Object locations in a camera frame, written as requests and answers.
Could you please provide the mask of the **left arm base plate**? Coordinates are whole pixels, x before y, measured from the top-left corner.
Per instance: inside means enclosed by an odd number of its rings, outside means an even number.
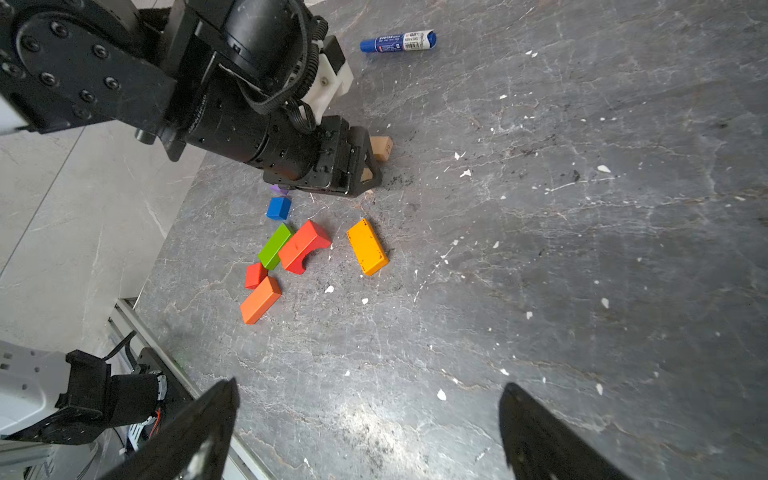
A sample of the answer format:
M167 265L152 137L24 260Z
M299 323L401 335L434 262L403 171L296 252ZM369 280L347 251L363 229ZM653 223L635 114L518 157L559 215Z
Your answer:
M136 452L156 438L192 403L176 372L135 329L115 338L99 360L107 368L99 426Z

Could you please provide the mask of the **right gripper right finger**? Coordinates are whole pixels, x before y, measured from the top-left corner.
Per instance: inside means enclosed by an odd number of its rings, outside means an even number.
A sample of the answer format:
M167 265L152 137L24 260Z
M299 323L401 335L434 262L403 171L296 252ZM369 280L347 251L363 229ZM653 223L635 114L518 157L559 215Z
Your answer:
M499 400L499 430L507 467L517 479L626 479L516 383Z

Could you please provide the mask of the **red arch block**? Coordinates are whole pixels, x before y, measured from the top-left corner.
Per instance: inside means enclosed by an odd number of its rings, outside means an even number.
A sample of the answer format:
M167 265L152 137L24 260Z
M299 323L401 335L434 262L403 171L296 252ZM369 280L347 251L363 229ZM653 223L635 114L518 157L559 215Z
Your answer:
M331 238L325 229L307 220L279 251L281 265L288 272L302 275L306 271L306 257L317 249L326 249L331 245Z

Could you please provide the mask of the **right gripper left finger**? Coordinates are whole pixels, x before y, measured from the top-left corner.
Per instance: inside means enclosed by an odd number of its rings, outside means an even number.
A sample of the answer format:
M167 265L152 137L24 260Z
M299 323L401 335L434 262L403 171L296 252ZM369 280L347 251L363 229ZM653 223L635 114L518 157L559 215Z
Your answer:
M234 378L221 380L105 479L221 479L240 405Z

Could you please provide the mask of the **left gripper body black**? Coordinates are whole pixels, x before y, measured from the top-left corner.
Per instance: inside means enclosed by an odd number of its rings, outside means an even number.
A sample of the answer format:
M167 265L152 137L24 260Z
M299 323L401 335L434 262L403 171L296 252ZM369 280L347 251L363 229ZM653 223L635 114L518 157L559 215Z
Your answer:
M327 116L309 134L284 110L261 115L246 102L232 77L214 77L193 114L185 141L260 169L264 181L329 195L354 193L354 129Z

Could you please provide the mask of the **natural wood block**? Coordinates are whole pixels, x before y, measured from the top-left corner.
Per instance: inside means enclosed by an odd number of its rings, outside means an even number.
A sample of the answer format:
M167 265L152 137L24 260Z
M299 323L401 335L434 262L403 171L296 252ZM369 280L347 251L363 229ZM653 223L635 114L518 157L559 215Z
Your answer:
M394 147L392 138L389 136L372 136L370 142L375 161L378 164L388 161ZM362 171L361 180L368 181L372 178L372 170L368 166L365 166Z

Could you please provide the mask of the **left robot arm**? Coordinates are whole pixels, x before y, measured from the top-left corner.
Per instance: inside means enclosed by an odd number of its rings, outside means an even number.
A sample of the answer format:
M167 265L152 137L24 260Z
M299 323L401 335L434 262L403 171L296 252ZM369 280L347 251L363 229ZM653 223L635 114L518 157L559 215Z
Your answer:
M301 1L5 1L1 131L119 121L178 160L193 145L267 183L356 197L382 174L368 131L327 113L353 80Z

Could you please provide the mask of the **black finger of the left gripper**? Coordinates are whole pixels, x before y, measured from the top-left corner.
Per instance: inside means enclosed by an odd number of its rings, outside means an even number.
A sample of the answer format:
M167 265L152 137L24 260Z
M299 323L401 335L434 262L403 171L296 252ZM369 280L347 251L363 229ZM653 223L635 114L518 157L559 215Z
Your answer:
M370 136L365 128L352 126L348 131L347 140L350 144L347 195L358 197L366 191L379 187L383 175L374 157Z

